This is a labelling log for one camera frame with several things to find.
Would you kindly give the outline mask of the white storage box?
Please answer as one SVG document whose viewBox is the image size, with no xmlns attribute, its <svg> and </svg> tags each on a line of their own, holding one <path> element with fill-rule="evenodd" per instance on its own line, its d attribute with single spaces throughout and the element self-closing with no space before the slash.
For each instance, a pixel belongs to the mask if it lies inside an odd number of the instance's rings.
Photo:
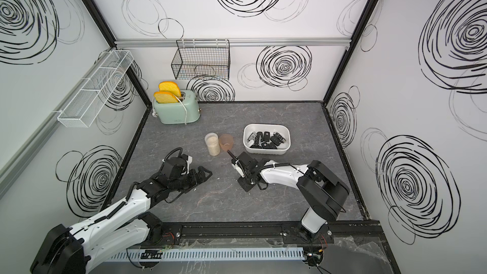
<svg viewBox="0 0 487 274">
<path fill-rule="evenodd" d="M 262 148 L 251 148 L 249 142 L 256 140 L 251 138 L 252 133 L 258 132 L 270 132 L 271 135 L 274 133 L 280 134 L 284 139 L 285 142 L 281 143 L 276 149 L 262 149 Z M 259 154 L 266 154 L 266 155 L 273 155 L 273 156 L 281 156 L 284 155 L 291 147 L 291 136 L 290 131 L 287 127 L 279 124 L 248 124 L 243 130 L 243 137 L 242 142 L 246 151 L 248 153 L 259 153 Z"/>
</svg>

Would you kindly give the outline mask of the black flip key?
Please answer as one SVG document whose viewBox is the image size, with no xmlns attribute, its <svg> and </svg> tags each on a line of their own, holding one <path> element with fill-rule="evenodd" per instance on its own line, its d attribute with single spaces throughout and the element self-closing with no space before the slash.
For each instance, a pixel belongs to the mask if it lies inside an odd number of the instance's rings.
<svg viewBox="0 0 487 274">
<path fill-rule="evenodd" d="M 271 141 L 273 144 L 275 144 L 276 146 L 279 146 L 279 145 L 282 143 L 281 139 L 280 139 L 279 137 L 275 136 L 275 135 L 273 135 L 273 136 L 270 138 L 270 141 Z"/>
</svg>

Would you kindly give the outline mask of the black silver-edged key fob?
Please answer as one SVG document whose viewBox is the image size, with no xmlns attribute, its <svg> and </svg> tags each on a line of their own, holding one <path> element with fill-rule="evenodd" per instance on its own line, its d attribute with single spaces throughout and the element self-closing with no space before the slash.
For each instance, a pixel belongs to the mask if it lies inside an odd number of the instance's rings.
<svg viewBox="0 0 487 274">
<path fill-rule="evenodd" d="M 256 141 L 249 142 L 249 147 L 250 148 L 255 148 L 255 149 L 260 149 L 261 148 L 260 144 L 258 142 L 256 142 Z"/>
</svg>

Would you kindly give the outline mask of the silver bmw key fob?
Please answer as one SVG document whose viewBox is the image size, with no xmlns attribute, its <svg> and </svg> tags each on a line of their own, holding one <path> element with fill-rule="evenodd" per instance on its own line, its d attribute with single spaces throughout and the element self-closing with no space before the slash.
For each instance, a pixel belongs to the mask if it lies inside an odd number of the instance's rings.
<svg viewBox="0 0 487 274">
<path fill-rule="evenodd" d="M 252 141 L 252 140 L 255 140 L 257 137 L 257 134 L 255 132 L 252 132 L 249 137 L 247 138 L 247 141 Z"/>
</svg>

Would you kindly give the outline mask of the black three-button key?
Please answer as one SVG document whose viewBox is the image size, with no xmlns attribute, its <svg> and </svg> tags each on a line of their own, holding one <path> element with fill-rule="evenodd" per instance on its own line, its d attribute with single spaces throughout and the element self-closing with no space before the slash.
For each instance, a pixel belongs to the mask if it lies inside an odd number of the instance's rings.
<svg viewBox="0 0 487 274">
<path fill-rule="evenodd" d="M 270 150 L 277 149 L 277 146 L 273 142 L 262 142 L 261 146 L 263 149 L 270 149 Z"/>
</svg>

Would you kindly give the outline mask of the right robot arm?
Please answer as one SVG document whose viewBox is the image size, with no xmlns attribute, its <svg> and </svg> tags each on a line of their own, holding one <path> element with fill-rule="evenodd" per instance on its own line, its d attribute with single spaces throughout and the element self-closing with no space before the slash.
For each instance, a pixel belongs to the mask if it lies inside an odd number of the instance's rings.
<svg viewBox="0 0 487 274">
<path fill-rule="evenodd" d="M 308 165 L 292 165 L 270 159 L 255 159 L 247 152 L 238 157 L 231 152 L 228 154 L 232 158 L 233 168 L 240 175 L 238 183 L 246 192 L 254 187 L 263 191 L 271 184 L 300 191 L 308 203 L 308 209 L 300 222 L 303 233 L 314 237 L 346 211 L 344 204 L 350 189 L 320 161 L 312 161 Z"/>
</svg>

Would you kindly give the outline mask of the chrome-trimmed porsche key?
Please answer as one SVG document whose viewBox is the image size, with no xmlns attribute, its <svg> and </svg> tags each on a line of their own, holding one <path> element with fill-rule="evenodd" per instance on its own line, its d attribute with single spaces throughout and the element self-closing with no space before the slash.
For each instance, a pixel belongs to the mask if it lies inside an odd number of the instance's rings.
<svg viewBox="0 0 487 274">
<path fill-rule="evenodd" d="M 281 144 L 283 144 L 283 143 L 286 142 L 286 139 L 280 133 L 274 132 L 273 135 L 275 135 L 275 136 L 277 136 L 277 137 L 279 137 L 281 139 L 281 141 L 282 141 Z"/>
</svg>

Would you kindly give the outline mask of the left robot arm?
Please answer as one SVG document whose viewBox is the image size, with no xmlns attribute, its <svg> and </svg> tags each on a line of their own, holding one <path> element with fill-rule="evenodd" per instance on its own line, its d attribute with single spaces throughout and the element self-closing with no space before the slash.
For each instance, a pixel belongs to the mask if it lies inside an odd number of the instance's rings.
<svg viewBox="0 0 487 274">
<path fill-rule="evenodd" d="M 160 219 L 149 212 L 173 192 L 180 195 L 205 183 L 213 175 L 203 166 L 191 167 L 192 157 L 175 148 L 159 170 L 134 182 L 116 204 L 70 227 L 63 224 L 46 235 L 31 273 L 89 273 L 112 256 L 157 234 Z"/>
</svg>

